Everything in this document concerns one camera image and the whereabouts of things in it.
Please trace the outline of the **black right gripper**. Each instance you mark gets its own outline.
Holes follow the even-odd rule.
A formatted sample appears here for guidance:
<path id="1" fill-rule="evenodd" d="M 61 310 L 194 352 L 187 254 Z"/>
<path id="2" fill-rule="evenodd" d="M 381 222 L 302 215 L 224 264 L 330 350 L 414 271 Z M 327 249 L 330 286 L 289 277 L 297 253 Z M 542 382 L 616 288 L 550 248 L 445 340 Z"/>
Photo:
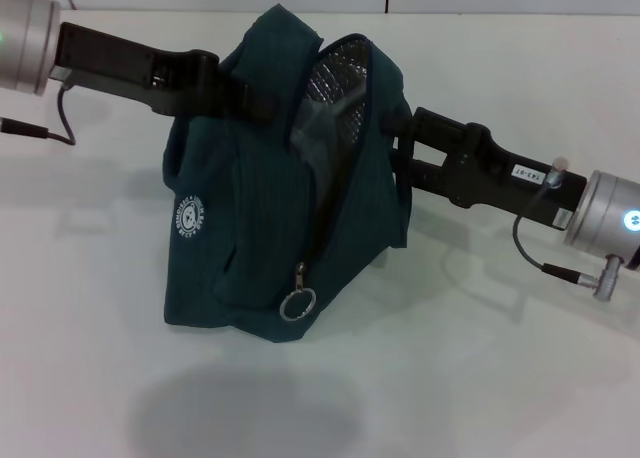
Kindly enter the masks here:
<path id="1" fill-rule="evenodd" d="M 488 205 L 544 226 L 563 226 L 576 212 L 585 190 L 583 176 L 566 172 L 560 187 L 547 191 L 526 211 L 551 166 L 501 148 L 486 127 L 462 124 L 418 107 L 413 113 L 388 113 L 387 134 L 398 139 L 399 150 L 412 151 L 418 143 L 447 154 L 441 168 L 398 152 L 400 201 L 411 201 L 417 188 L 447 197 L 465 209 Z"/>

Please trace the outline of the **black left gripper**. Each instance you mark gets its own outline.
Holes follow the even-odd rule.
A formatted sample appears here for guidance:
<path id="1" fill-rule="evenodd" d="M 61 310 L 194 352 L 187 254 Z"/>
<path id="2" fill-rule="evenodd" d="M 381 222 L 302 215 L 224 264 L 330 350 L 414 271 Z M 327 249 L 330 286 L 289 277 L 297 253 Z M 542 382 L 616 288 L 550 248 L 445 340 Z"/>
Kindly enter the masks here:
<path id="1" fill-rule="evenodd" d="M 219 73 L 202 50 L 172 52 L 63 23 L 52 77 L 71 86 L 126 98 L 164 116 L 224 114 L 270 123 L 278 100 L 247 81 Z"/>

